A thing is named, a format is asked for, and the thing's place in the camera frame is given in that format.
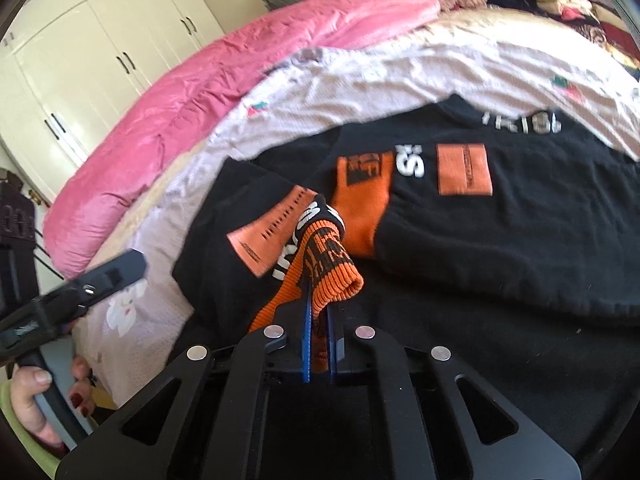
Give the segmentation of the left hand red nails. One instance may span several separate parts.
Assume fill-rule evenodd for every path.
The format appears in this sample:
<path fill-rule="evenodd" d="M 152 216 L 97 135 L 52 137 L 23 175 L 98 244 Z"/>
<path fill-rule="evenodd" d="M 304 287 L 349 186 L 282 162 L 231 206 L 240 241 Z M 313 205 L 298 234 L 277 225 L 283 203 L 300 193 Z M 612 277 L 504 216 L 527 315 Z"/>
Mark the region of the left hand red nails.
<path fill-rule="evenodd" d="M 75 356 L 70 368 L 76 382 L 68 390 L 68 400 L 74 409 L 87 418 L 96 408 L 89 380 L 91 368 L 82 356 Z M 62 450 L 63 441 L 42 414 L 35 396 L 46 392 L 52 384 L 51 374 L 35 366 L 19 368 L 10 385 L 14 414 L 25 430 L 45 448 Z"/>

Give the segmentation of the green sleeve left forearm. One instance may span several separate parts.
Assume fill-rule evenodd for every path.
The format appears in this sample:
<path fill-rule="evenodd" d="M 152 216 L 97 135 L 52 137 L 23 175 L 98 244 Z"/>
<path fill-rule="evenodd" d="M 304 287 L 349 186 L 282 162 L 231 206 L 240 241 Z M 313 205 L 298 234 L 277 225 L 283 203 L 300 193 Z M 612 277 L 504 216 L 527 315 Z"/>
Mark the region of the green sleeve left forearm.
<path fill-rule="evenodd" d="M 25 451 L 28 457 L 36 464 L 37 468 L 47 479 L 54 479 L 58 465 L 62 458 L 68 453 L 68 447 L 62 442 L 51 444 L 43 441 L 40 437 L 29 432 L 18 420 L 12 402 L 13 380 L 9 379 L 1 384 L 1 411 L 4 419 L 9 425 L 12 434 L 20 442 L 18 446 Z"/>

